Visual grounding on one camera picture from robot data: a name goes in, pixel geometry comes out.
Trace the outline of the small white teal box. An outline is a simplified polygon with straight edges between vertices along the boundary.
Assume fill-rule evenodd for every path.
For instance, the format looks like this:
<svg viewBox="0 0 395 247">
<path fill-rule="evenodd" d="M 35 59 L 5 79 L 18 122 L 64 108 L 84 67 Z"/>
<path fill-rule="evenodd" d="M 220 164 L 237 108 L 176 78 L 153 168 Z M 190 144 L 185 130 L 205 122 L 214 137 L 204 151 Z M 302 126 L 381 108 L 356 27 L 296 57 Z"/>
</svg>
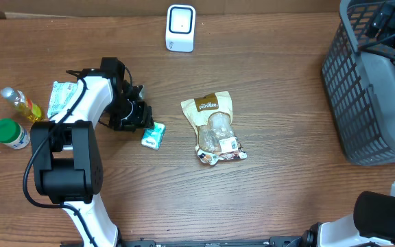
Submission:
<svg viewBox="0 0 395 247">
<path fill-rule="evenodd" d="M 153 150 L 159 150 L 166 127 L 163 123 L 154 123 L 152 129 L 146 129 L 141 139 L 141 145 Z"/>
</svg>

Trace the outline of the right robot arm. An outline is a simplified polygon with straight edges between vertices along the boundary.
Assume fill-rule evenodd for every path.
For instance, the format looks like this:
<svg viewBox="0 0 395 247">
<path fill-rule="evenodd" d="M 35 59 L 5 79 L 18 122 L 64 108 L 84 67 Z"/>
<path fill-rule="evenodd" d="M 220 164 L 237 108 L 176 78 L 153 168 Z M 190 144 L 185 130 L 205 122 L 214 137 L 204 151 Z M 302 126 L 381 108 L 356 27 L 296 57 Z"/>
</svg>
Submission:
<svg viewBox="0 0 395 247">
<path fill-rule="evenodd" d="M 395 163 L 395 1 L 344 0 L 339 15 L 321 76 L 343 153 L 357 165 Z M 395 246 L 395 181 L 291 245 Z"/>
</svg>

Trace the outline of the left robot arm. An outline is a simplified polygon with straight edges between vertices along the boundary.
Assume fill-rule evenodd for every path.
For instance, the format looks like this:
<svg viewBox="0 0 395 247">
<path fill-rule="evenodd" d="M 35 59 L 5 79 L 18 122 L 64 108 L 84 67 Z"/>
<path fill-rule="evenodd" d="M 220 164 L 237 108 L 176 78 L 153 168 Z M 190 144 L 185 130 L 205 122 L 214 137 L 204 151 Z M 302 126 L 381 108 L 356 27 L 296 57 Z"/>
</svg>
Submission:
<svg viewBox="0 0 395 247">
<path fill-rule="evenodd" d="M 68 73 L 77 79 L 74 96 L 50 120 L 31 127 L 23 193 L 36 207 L 65 211 L 82 237 L 81 246 L 122 246 L 121 231 L 100 195 L 103 167 L 95 126 L 107 114 L 107 127 L 114 131 L 152 129 L 152 108 L 143 100 L 144 87 L 133 85 L 118 58 L 104 57 L 98 69 Z"/>
</svg>

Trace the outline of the green lid white jar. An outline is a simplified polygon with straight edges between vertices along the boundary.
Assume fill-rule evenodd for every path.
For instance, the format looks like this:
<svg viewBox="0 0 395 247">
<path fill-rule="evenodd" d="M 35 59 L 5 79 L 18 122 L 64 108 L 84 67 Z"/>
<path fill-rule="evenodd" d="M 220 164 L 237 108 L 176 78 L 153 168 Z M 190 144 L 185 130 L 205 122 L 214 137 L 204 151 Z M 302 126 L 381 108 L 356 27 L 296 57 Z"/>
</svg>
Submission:
<svg viewBox="0 0 395 247">
<path fill-rule="evenodd" d="M 12 119 L 0 120 L 0 143 L 19 150 L 30 142 L 28 131 Z"/>
</svg>

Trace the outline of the brown beige snack pouch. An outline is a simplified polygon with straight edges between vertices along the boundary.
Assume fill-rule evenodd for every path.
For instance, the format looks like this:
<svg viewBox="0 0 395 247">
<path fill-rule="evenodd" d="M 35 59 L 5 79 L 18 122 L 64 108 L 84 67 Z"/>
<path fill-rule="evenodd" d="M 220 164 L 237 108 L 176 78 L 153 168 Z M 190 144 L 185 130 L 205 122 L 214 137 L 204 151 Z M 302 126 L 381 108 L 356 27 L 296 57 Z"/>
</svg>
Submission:
<svg viewBox="0 0 395 247">
<path fill-rule="evenodd" d="M 195 130 L 195 151 L 201 162 L 216 165 L 219 161 L 248 157 L 232 128 L 233 107 L 228 91 L 188 99 L 180 105 Z"/>
</svg>

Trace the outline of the yellow liquid bottle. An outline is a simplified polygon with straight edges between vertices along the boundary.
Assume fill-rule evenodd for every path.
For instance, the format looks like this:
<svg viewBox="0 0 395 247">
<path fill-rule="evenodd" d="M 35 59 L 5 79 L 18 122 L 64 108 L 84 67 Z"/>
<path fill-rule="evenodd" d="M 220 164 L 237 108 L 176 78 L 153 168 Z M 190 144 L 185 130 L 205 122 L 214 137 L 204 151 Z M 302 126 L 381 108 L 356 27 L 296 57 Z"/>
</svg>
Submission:
<svg viewBox="0 0 395 247">
<path fill-rule="evenodd" d="M 5 87 L 1 90 L 1 96 L 28 120 L 35 122 L 46 119 L 42 108 L 38 104 L 33 103 L 22 91 Z"/>
</svg>

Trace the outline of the teal snack package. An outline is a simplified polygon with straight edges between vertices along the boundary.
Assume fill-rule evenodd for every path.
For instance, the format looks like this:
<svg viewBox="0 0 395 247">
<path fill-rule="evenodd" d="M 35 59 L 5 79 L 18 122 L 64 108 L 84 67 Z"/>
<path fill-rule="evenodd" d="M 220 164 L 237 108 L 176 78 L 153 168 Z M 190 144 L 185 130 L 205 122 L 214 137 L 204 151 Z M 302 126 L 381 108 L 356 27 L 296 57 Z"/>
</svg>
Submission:
<svg viewBox="0 0 395 247">
<path fill-rule="evenodd" d="M 62 111 L 76 91 L 76 83 L 55 81 L 49 98 L 47 117 L 50 119 Z"/>
</svg>

